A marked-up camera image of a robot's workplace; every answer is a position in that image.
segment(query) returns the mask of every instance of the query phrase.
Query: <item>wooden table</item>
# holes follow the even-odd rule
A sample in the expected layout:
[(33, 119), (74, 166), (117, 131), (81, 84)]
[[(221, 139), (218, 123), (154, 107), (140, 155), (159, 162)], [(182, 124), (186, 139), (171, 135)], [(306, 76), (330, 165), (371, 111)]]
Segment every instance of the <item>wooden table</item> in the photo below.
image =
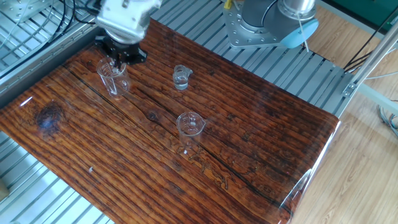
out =
[[(156, 21), (141, 47), (124, 98), (108, 95), (92, 46), (1, 110), (0, 129), (116, 223), (286, 223), (338, 119)], [(184, 91), (178, 64), (194, 71)], [(186, 111), (207, 124), (183, 153)]]

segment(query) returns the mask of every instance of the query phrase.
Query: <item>clear plastic cup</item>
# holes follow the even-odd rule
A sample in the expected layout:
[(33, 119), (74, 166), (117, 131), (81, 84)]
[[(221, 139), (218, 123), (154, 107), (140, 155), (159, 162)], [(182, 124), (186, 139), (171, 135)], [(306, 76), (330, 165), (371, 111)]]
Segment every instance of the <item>clear plastic cup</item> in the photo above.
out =
[(125, 63), (118, 69), (114, 66), (114, 60), (106, 57), (99, 61), (97, 72), (112, 97), (120, 98), (129, 92), (131, 81)]
[(184, 90), (188, 87), (188, 77), (193, 71), (183, 65), (174, 67), (173, 82), (178, 90)]
[(197, 113), (187, 112), (181, 114), (177, 119), (177, 128), (182, 145), (184, 147), (198, 146), (205, 125), (205, 120)]

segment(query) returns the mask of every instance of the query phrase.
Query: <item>metal grating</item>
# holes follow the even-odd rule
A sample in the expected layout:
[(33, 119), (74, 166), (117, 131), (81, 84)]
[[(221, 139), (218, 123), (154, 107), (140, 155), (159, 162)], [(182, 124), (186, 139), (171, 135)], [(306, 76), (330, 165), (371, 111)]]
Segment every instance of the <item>metal grating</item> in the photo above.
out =
[[(84, 5), (85, 2), (85, 0), (76, 0), (77, 6)], [(73, 2), (66, 0), (66, 4), (65, 20), (58, 34), (55, 34), (55, 31), (63, 14), (63, 2), (60, 0), (51, 0), (51, 6), (19, 24), (0, 11), (0, 45), (2, 45), (0, 48), (0, 93), (15, 83), (14, 81), (10, 83), (10, 79), (14, 78), (9, 75), (13, 69), (35, 54), (47, 42), (51, 42), (66, 28), (72, 16)], [(76, 14), (82, 19), (93, 19), (85, 11), (77, 10)], [(69, 29), (78, 29), (81, 26), (73, 21)]]
[(1, 223), (113, 223), (3, 132), (0, 179), (10, 191)]
[[(56, 10), (51, 12), (54, 16), (50, 16), (52, 22), (44, 26), (45, 29), (37, 32), (38, 24), (41, 24), (37, 21), (39, 18), (40, 22), (45, 20), (50, 7), (35, 19), (28, 20), (27, 24), (21, 24), (23, 31), (32, 35), (30, 38), (39, 44), (51, 36), (54, 25), (60, 21), (62, 9), (59, 7), (62, 5), (54, 6)], [(164, 0), (163, 6), (152, 14), (152, 18), (291, 94), (340, 116), (349, 100), (341, 93), (351, 74), (344, 73), (341, 68), (313, 52), (307, 53), (302, 47), (232, 49), (227, 40), (222, 9), (220, 0)], [(9, 50), (7, 54), (19, 57), (17, 60), (34, 51), (28, 42), (15, 41), (13, 37), (7, 44), (8, 49), (14, 50)], [(12, 192), (0, 202), (2, 223), (113, 223), (4, 133), (0, 133), (0, 179)]]

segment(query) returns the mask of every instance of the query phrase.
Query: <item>black cable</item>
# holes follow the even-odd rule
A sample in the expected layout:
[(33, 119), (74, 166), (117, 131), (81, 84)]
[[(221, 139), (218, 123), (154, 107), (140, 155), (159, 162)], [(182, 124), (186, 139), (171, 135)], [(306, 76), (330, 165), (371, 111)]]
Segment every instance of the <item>black cable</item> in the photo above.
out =
[[(92, 14), (90, 11), (94, 11), (94, 9), (90, 9), (90, 8), (88, 7), (88, 3), (89, 3), (89, 2), (90, 2), (90, 0), (86, 2), (86, 4), (85, 4), (84, 7), (78, 6), (78, 8), (82, 8), (83, 10), (86, 10), (86, 12), (88, 12), (88, 13), (91, 14), (92, 16), (97, 16), (100, 12), (96, 11), (96, 12), (94, 12), (94, 14)], [(73, 14), (73, 18), (74, 18), (76, 21), (78, 21), (78, 22), (80, 22), (80, 23), (82, 23), (82, 24), (91, 24), (91, 25), (94, 25), (94, 24), (95, 24), (95, 22), (83, 21), (83, 20), (77, 18), (76, 10), (75, 10), (75, 9), (76, 9), (76, 2), (75, 2), (75, 0), (73, 0), (73, 8), (74, 8), (74, 10), (73, 10), (73, 13), (72, 13), (72, 14)]]
[(262, 24), (264, 25), (264, 20), (266, 19), (266, 15), (268, 13), (268, 11), (273, 7), (273, 5), (277, 2), (278, 0), (275, 0), (271, 3), (270, 6), (268, 6), (266, 12), (264, 13), (264, 15), (262, 16)]
[(359, 65), (361, 65), (363, 62), (366, 61), (366, 59), (368, 59), (367, 57), (362, 59), (360, 62), (356, 63), (355, 65), (351, 66), (350, 68), (347, 68), (344, 72), (348, 72), (351, 71), (352, 69), (357, 69), (359, 67)]
[[(75, 4), (75, 0), (73, 0), (72, 15), (75, 14), (75, 11), (76, 11), (76, 4)], [(57, 39), (59, 39), (61, 36), (65, 35), (68, 32), (69, 27), (72, 25), (72, 21), (73, 21), (73, 16), (70, 17), (68, 25), (63, 30), (63, 32), (57, 37)]]
[(352, 65), (353, 63), (357, 62), (359, 59), (357, 59), (355, 62), (353, 61), (358, 55), (359, 53), (361, 53), (361, 51), (365, 48), (365, 46), (373, 39), (373, 37), (382, 29), (382, 27), (387, 23), (387, 21), (398, 11), (398, 6), (387, 16), (387, 18), (383, 21), (383, 23), (379, 26), (379, 28), (374, 31), (374, 33), (372, 34), (372, 36), (370, 36), (370, 38), (365, 42), (365, 44), (360, 48), (360, 50), (354, 55), (354, 57), (351, 58), (351, 60), (346, 64), (346, 66), (343, 68), (344, 70), (350, 70), (347, 69), (347, 67), (349, 67), (350, 65)]
[(54, 35), (52, 36), (52, 38), (49, 40), (49, 42), (52, 41), (52, 39), (55, 37), (55, 35), (60, 31), (61, 26), (65, 20), (65, 14), (67, 13), (67, 4), (65, 2), (65, 0), (63, 1), (63, 13), (62, 13), (62, 18), (61, 18), (61, 22), (59, 23), (57, 29), (54, 32)]

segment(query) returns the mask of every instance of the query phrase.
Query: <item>wood knot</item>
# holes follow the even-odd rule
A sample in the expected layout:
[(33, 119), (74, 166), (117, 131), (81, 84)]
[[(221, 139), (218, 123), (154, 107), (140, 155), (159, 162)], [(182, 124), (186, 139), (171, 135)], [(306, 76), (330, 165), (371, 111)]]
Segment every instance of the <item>wood knot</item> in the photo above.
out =
[(244, 133), (244, 135), (242, 136), (242, 140), (247, 142), (250, 138), (250, 133), (246, 131), (246, 133)]
[(150, 113), (148, 114), (148, 119), (151, 120), (151, 121), (157, 121), (157, 116), (156, 116), (155, 113), (150, 112)]
[(233, 114), (229, 114), (228, 117), (226, 117), (226, 119), (228, 119), (229, 121), (232, 121), (232, 119), (234, 119), (236, 116)]
[(55, 102), (50, 102), (35, 116), (35, 120), (40, 129), (50, 134), (58, 131), (58, 122), (64, 117), (62, 107)]

